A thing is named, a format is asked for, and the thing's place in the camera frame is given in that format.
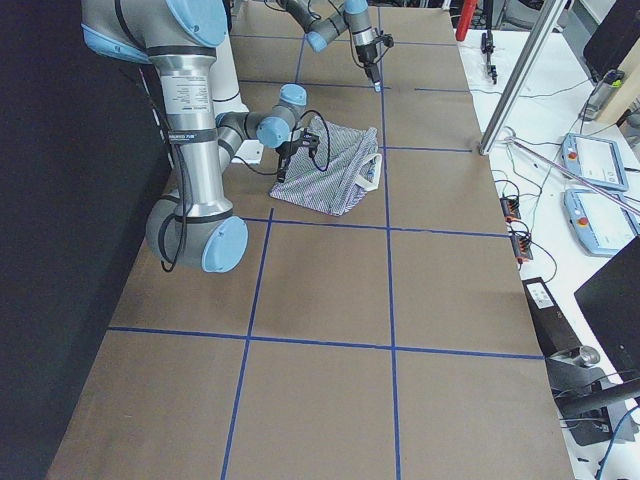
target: metal pole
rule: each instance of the metal pole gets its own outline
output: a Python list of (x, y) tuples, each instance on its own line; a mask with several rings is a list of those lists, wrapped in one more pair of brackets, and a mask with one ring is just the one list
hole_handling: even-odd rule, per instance
[(633, 213), (634, 215), (640, 216), (640, 210), (638, 210), (637, 208), (632, 207), (631, 205), (624, 203), (618, 197), (616, 197), (615, 195), (609, 193), (609, 191), (607, 191), (604, 188), (601, 188), (601, 187), (599, 187), (597, 185), (594, 185), (590, 181), (585, 180), (584, 178), (576, 175), (571, 170), (563, 167), (562, 165), (558, 165), (557, 163), (554, 163), (551, 160), (546, 159), (545, 157), (540, 155), (538, 152), (534, 152), (527, 145), (525, 145), (520, 140), (518, 140), (516, 137), (507, 137), (507, 138), (505, 138), (505, 142), (514, 144), (516, 147), (520, 148), (521, 150), (524, 150), (529, 155), (532, 155), (532, 156), (536, 157), (538, 160), (541, 160), (542, 162), (546, 163), (550, 167), (553, 167), (553, 168), (556, 168), (556, 169), (560, 170), (567, 177), (573, 178), (576, 182), (584, 185), (587, 188), (590, 188), (594, 192), (599, 193), (600, 195), (602, 195), (603, 197), (606, 197), (607, 199), (611, 200), (613, 203), (618, 205), (620, 208), (626, 210), (627, 212)]
[(498, 106), (493, 112), (489, 125), (482, 136), (480, 141), (480, 153), (482, 155), (487, 155), (493, 148), (498, 133), (502, 130), (509, 113), (511, 113), (527, 80), (527, 76), (544, 47), (547, 37), (556, 26), (565, 3), (565, 0), (547, 0), (544, 2), (540, 16), (533, 26), (529, 38), (527, 38), (527, 43), (522, 49), (516, 66), (513, 68), (513, 73), (509, 77), (507, 86), (500, 97)]

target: black cable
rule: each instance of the black cable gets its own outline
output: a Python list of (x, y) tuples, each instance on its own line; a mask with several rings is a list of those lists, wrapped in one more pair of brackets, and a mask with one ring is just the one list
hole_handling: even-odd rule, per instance
[(524, 175), (520, 175), (518, 173), (518, 171), (516, 170), (516, 162), (513, 158), (513, 152), (511, 151), (511, 148), (509, 147), (509, 145), (507, 144), (507, 155), (509, 157), (509, 160), (511, 160), (511, 168), (513, 170), (513, 173), (520, 177), (523, 180), (526, 180), (527, 182), (529, 182), (531, 185), (534, 185), (537, 189), (538, 189), (538, 196), (542, 195), (542, 186), (538, 185), (536, 182), (534, 182), (533, 180), (529, 180), (527, 177), (525, 177)]
[(277, 171), (275, 171), (275, 172), (261, 172), (260, 170), (257, 170), (257, 169), (255, 169), (255, 168), (253, 168), (253, 167), (252, 167), (252, 166), (251, 166), (251, 165), (250, 165), (250, 164), (249, 164), (249, 163), (248, 163), (244, 158), (239, 157), (238, 155), (234, 155), (234, 156), (233, 156), (233, 158), (237, 158), (238, 160), (240, 160), (242, 163), (244, 163), (244, 164), (245, 164), (245, 166), (246, 166), (249, 170), (251, 170), (253, 173), (257, 173), (258, 175), (264, 175), (265, 177), (270, 177), (270, 176), (273, 176), (273, 175), (277, 175), (277, 174), (278, 174), (278, 172), (277, 172)]
[(549, 258), (551, 259), (551, 261), (553, 262), (553, 275), (551, 275), (551, 278), (549, 278), (548, 280), (544, 280), (544, 283), (549, 283), (549, 282), (551, 282), (551, 280), (556, 278), (556, 274), (558, 273), (558, 262), (556, 262), (556, 259), (553, 257), (553, 255), (551, 255), (549, 253), (549, 250), (547, 250), (546, 248), (544, 248), (540, 244), (534, 242), (533, 240), (531, 240), (531, 244), (535, 245), (540, 250), (542, 250), (544, 253), (546, 253), (549, 256)]
[(321, 20), (322, 19), (322, 17), (320, 15), (318, 15), (316, 12), (311, 10), (311, 0), (307, 0), (307, 12), (311, 16), (311, 18), (313, 18), (314, 20)]
[(504, 178), (499, 178), (498, 180), (494, 180), (493, 183), (507, 183), (509, 185), (512, 185), (516, 189), (516, 196), (518, 196), (518, 197), (520, 196), (520, 188), (518, 187), (518, 185), (516, 185), (511, 180), (507, 180), (507, 179), (504, 179)]
[[(142, 77), (142, 79), (144, 81), (144, 72), (142, 71), (142, 69), (138, 69), (138, 71), (139, 71), (140, 76)], [(158, 119), (160, 120), (160, 122), (162, 123), (162, 126), (166, 129), (167, 133), (170, 132), (172, 129), (171, 129), (171, 125), (169, 124), (169, 120), (167, 119), (167, 117), (165, 116), (163, 111), (158, 107), (158, 104), (155, 102), (155, 100), (153, 99), (151, 94), (147, 91), (145, 86), (141, 85), (134, 78), (131, 78), (131, 76), (129, 76), (123, 70), (120, 70), (120, 73), (127, 80), (129, 80), (131, 83), (133, 83), (138, 89), (140, 89), (140, 91), (144, 94), (144, 97), (147, 99), (147, 101), (151, 105), (152, 110), (156, 112), (156, 115), (157, 115)], [(178, 247), (176, 248), (175, 255), (173, 256), (173, 259), (170, 261), (171, 265), (169, 267), (167, 267), (166, 264), (164, 263), (164, 260), (162, 260), (160, 262), (160, 264), (162, 265), (162, 269), (167, 273), (170, 273), (170, 272), (173, 271), (173, 269), (175, 268), (175, 266), (176, 266), (176, 264), (178, 262), (178, 257), (184, 251), (184, 248), (185, 248), (186, 243), (187, 243), (187, 216), (189, 215), (189, 212), (191, 212), (191, 209), (193, 208), (193, 205), (190, 205), (189, 208), (187, 209), (187, 205), (186, 205), (186, 203), (187, 203), (186, 202), (186, 197), (187, 197), (187, 181), (186, 181), (186, 179), (188, 178), (189, 171), (188, 171), (187, 163), (186, 163), (186, 161), (184, 159), (184, 155), (182, 153), (182, 150), (180, 149), (180, 145), (174, 145), (173, 146), (173, 151), (170, 151), (169, 154), (173, 158), (174, 165), (176, 163), (179, 165), (178, 172), (180, 174), (179, 175), (180, 176), (180, 187), (181, 187), (181, 192), (182, 192), (182, 195), (180, 196), (180, 203), (181, 203), (181, 206), (182, 206), (182, 223), (181, 223), (181, 227), (180, 227), (180, 240), (178, 240)]]
[(267, 2), (267, 0), (262, 0), (262, 3), (264, 3), (265, 7), (267, 7), (269, 10), (273, 10), (274, 12), (284, 12), (287, 13), (286, 10), (282, 9), (282, 8), (274, 8), (271, 5), (269, 5), (269, 3)]
[(302, 120), (304, 117), (306, 117), (310, 113), (315, 113), (320, 118), (320, 121), (322, 122), (322, 125), (324, 126), (324, 129), (327, 132), (327, 164), (324, 167), (320, 167), (316, 163), (316, 159), (313, 157), (311, 157), (311, 161), (313, 162), (313, 166), (316, 167), (318, 171), (326, 172), (329, 169), (329, 163), (331, 162), (331, 135), (329, 134), (329, 126), (327, 125), (327, 122), (325, 121), (322, 114), (317, 110), (307, 110), (302, 115), (300, 115), (300, 120)]
[(184, 251), (186, 244), (187, 244), (187, 216), (189, 215), (189, 213), (191, 212), (191, 209), (193, 208), (193, 204), (191, 204), (189, 206), (189, 209), (187, 209), (187, 182), (186, 182), (186, 178), (188, 176), (188, 170), (187, 170), (187, 164), (184, 160), (184, 155), (182, 154), (182, 150), (180, 149), (180, 145), (174, 145), (175, 148), (175, 152), (176, 152), (176, 156), (178, 157), (178, 161), (180, 164), (180, 168), (178, 169), (178, 171), (180, 172), (180, 186), (181, 191), (182, 191), (182, 195), (180, 196), (180, 204), (182, 206), (182, 221), (180, 224), (180, 239), (178, 240), (178, 247), (176, 248), (176, 252), (173, 255), (173, 259), (170, 261), (170, 266), (167, 267), (167, 265), (164, 263), (164, 260), (160, 261), (160, 265), (162, 266), (162, 270), (164, 270), (167, 273), (171, 273), (173, 272), (173, 269), (176, 267), (176, 265), (178, 264), (178, 257), (180, 256), (180, 254)]
[(522, 225), (524, 228), (526, 228), (526, 231), (524, 233), (531, 236), (531, 230), (529, 230), (529, 226), (526, 223), (524, 223), (522, 220), (518, 220), (517, 218), (514, 218), (513, 220), (511, 220), (511, 223), (517, 223), (518, 225)]

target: blue tape line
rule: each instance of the blue tape line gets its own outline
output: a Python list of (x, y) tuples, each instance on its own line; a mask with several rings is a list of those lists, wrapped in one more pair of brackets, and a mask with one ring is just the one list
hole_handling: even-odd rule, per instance
[(299, 220), (274, 219), (273, 223), (279, 223), (283, 225), (307, 225), (307, 226), (313, 226), (313, 227), (359, 228), (364, 230), (386, 230), (387, 229), (387, 227), (376, 226), (376, 225), (352, 225), (347, 223), (314, 223), (314, 222), (303, 222)]
[(527, 355), (521, 353), (499, 353), (499, 352), (478, 352), (473, 350), (449, 350), (442, 348), (422, 348), (422, 347), (396, 347), (399, 352), (413, 353), (435, 353), (439, 355), (463, 355), (468, 357), (492, 357), (492, 358), (513, 358), (519, 360), (544, 360), (542, 355)]
[(242, 394), (242, 384), (244, 383), (244, 373), (247, 367), (247, 359), (249, 357), (249, 347), (251, 345), (251, 332), (253, 330), (253, 323), (256, 316), (258, 299), (260, 297), (260, 284), (262, 283), (262, 273), (264, 271), (264, 264), (267, 257), (267, 248), (269, 246), (269, 235), (271, 234), (272, 219), (273, 219), (273, 208), (269, 212), (269, 223), (267, 224), (267, 232), (265, 233), (265, 236), (264, 236), (264, 245), (262, 247), (262, 258), (260, 259), (260, 268), (258, 270), (256, 290), (253, 296), (253, 305), (251, 306), (251, 317), (249, 318), (249, 327), (247, 328), (247, 339), (245, 340), (245, 344), (244, 344), (244, 352), (242, 354), (242, 364), (240, 366), (240, 374), (238, 376), (238, 386), (236, 387), (236, 396), (233, 401), (233, 413), (231, 414), (231, 423), (229, 424), (229, 433), (227, 435), (227, 446), (225, 448), (224, 462), (222, 464), (222, 472), (220, 474), (221, 480), (225, 480), (227, 478), (227, 469), (229, 468), (229, 456), (231, 453), (231, 446), (233, 444), (233, 434), (236, 427), (238, 408), (240, 406), (240, 396)]
[(341, 347), (341, 348), (362, 348), (370, 350), (391, 350), (390, 345), (376, 345), (374, 343), (349, 343), (349, 342), (333, 342), (323, 340), (306, 340), (301, 338), (280, 338), (280, 337), (256, 337), (252, 336), (251, 340), (269, 343), (293, 343), (298, 345), (318, 345), (322, 347)]
[(268, 342), (268, 343), (294, 343), (301, 345), (319, 345), (327, 347), (340, 347), (340, 348), (357, 348), (357, 349), (372, 349), (372, 350), (387, 350), (387, 351), (400, 351), (410, 353), (433, 353), (443, 355), (466, 355), (471, 357), (496, 357), (496, 358), (515, 358), (526, 360), (543, 360), (544, 357), (540, 355), (529, 355), (521, 353), (499, 353), (499, 352), (482, 352), (474, 350), (453, 350), (442, 348), (427, 348), (427, 347), (411, 347), (397, 345), (392, 347), (391, 345), (377, 345), (374, 343), (350, 343), (350, 342), (335, 342), (335, 341), (323, 341), (323, 340), (310, 340), (304, 338), (287, 338), (287, 337), (265, 337), (265, 336), (247, 336), (237, 335), (232, 333), (216, 333), (216, 332), (199, 332), (188, 330), (165, 330), (159, 328), (140, 328), (140, 327), (108, 327), (108, 331), (112, 332), (125, 332), (125, 333), (141, 333), (141, 334), (153, 334), (153, 335), (176, 335), (185, 337), (207, 337), (207, 338), (220, 338), (225, 340), (250, 340), (256, 342)]
[(304, 55), (304, 44), (305, 38), (302, 38), (302, 44), (300, 45), (300, 54), (298, 55), (298, 65), (296, 66), (296, 76), (293, 80), (293, 83), (298, 83), (298, 79), (300, 78), (300, 67), (302, 67), (302, 55)]
[(470, 148), (437, 148), (437, 147), (403, 147), (403, 146), (385, 146), (385, 150), (416, 150), (420, 152), (457, 152), (457, 153), (473, 153)]
[(208, 337), (208, 338), (224, 338), (232, 340), (246, 340), (246, 335), (235, 335), (232, 333), (215, 333), (215, 332), (194, 332), (188, 330), (164, 330), (158, 328), (139, 328), (139, 327), (108, 327), (111, 332), (128, 332), (128, 333), (154, 333), (157, 335), (177, 335), (184, 337)]
[(455, 88), (414, 88), (416, 92), (446, 92), (446, 93), (471, 93), (469, 90)]
[[(378, 30), (382, 28), (382, 12), (378, 7)], [(389, 179), (387, 170), (387, 122), (385, 115), (384, 102), (384, 59), (380, 59), (380, 83), (382, 89), (380, 91), (380, 108), (382, 113), (382, 157), (384, 172), (384, 203), (385, 203), (385, 220), (387, 230), (387, 275), (389, 279), (389, 327), (391, 332), (391, 382), (393, 389), (393, 431), (394, 444), (396, 454), (396, 480), (402, 479), (402, 462), (400, 456), (400, 413), (398, 407), (398, 364), (396, 358), (396, 324), (395, 324), (395, 302), (393, 297), (393, 258), (391, 248), (391, 206), (389, 200)]]

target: cloth bag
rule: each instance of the cloth bag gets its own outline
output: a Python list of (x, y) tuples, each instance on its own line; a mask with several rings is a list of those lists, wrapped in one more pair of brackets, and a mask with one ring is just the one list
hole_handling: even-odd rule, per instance
[[(291, 158), (283, 183), (271, 189), (273, 198), (329, 215), (343, 215), (367, 194), (378, 188), (382, 155), (378, 153), (378, 131), (356, 130), (327, 122), (331, 136), (331, 161), (326, 172), (319, 171), (301, 148)], [(327, 161), (327, 132), (318, 116), (309, 131), (320, 137), (315, 160), (320, 167)]]

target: black monitor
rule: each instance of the black monitor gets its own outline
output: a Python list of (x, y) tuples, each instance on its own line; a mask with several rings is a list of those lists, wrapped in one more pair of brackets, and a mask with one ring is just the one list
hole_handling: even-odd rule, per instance
[(640, 236), (575, 292), (602, 349), (624, 380), (640, 371)]
[[(624, 380), (611, 383), (597, 367), (547, 359), (549, 379), (564, 418), (593, 420), (572, 425), (580, 445), (607, 440), (625, 415), (625, 400), (640, 403), (640, 236), (634, 238), (576, 292), (576, 301), (604, 353)], [(627, 422), (619, 440), (633, 440)]]

